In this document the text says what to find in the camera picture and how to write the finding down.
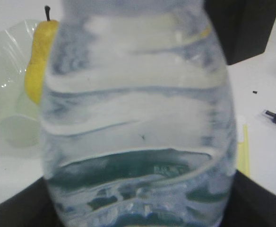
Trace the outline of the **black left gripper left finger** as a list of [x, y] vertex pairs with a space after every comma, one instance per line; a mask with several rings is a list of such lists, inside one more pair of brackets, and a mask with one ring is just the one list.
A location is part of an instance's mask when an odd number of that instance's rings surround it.
[[61, 226], [42, 178], [0, 204], [0, 227]]

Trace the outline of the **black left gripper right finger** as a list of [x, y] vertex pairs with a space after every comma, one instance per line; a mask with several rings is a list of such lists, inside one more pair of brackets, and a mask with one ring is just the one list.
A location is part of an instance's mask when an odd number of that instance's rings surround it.
[[220, 226], [276, 227], [276, 195], [237, 171]]

